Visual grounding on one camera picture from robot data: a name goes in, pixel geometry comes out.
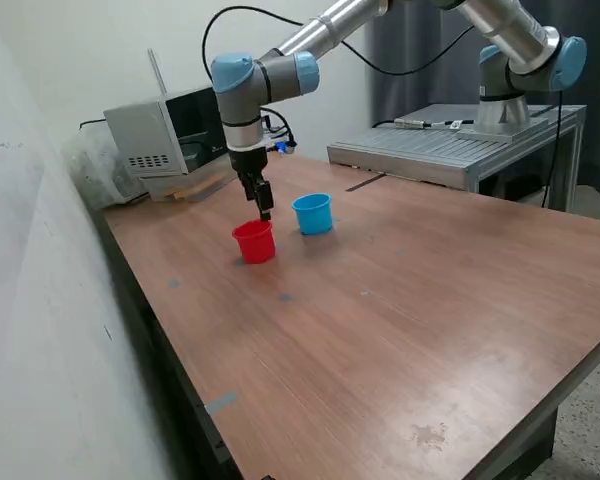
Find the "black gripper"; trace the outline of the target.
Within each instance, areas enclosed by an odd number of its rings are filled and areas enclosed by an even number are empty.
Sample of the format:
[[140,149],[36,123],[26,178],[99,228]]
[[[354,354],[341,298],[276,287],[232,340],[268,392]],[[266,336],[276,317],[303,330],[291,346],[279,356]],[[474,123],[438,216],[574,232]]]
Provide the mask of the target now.
[[261,175],[268,163],[265,147],[251,150],[230,150],[232,168],[239,174],[245,195],[248,201],[256,201],[260,219],[263,222],[271,220],[271,210],[274,208],[273,194],[267,180],[258,180],[253,183],[250,175]]

